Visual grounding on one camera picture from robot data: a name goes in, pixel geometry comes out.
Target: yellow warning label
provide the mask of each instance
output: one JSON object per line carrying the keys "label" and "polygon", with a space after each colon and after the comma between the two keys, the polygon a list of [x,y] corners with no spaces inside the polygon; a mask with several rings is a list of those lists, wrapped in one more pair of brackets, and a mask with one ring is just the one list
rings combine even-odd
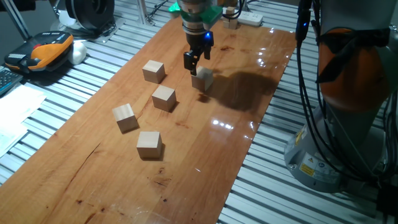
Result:
{"label": "yellow warning label", "polygon": [[305,165],[304,163],[301,164],[300,170],[303,171],[304,173],[310,175],[312,177],[313,173],[315,172],[314,169],[312,169],[311,167]]}
{"label": "yellow warning label", "polygon": [[301,130],[299,133],[297,133],[297,135],[296,135],[296,143],[295,143],[296,146],[299,144],[302,134],[303,134],[303,130]]}

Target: wood grain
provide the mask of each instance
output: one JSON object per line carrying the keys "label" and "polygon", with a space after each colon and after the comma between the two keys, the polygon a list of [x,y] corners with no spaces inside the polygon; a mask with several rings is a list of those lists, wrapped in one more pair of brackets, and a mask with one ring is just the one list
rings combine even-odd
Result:
{"label": "wood grain", "polygon": [[[2,187],[0,223],[214,223],[295,48],[294,34],[212,28],[206,93],[183,68],[181,20],[168,22]],[[165,65],[171,113],[153,107],[148,60]],[[130,103],[139,128],[121,134],[112,108]],[[163,155],[143,161],[140,131],[160,131]]]}

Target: white paper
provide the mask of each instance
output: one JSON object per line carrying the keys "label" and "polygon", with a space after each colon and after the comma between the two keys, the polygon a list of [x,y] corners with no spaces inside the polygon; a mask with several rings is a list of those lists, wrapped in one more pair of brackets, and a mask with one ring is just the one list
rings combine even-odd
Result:
{"label": "white paper", "polygon": [[22,123],[43,103],[41,91],[18,85],[0,99],[0,123]]}
{"label": "white paper", "polygon": [[26,133],[27,128],[19,123],[0,123],[0,157],[5,155]]}
{"label": "white paper", "polygon": [[0,99],[0,157],[24,137],[27,128],[21,123],[45,98],[41,91],[18,84]]}

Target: orange device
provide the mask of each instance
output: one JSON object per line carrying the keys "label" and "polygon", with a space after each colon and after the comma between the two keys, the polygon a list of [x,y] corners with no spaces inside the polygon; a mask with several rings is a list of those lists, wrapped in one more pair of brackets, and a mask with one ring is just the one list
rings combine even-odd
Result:
{"label": "orange device", "polygon": [[68,58],[73,36],[67,32],[51,31],[37,34],[4,58],[11,70],[25,73],[54,70]]}

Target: keyboard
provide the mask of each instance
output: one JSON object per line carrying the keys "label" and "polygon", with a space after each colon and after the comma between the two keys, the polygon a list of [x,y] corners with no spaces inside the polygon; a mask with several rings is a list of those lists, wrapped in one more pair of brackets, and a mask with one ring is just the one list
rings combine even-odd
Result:
{"label": "keyboard", "polygon": [[22,75],[15,74],[9,70],[3,69],[0,71],[0,96],[11,89],[16,83],[21,81]]}

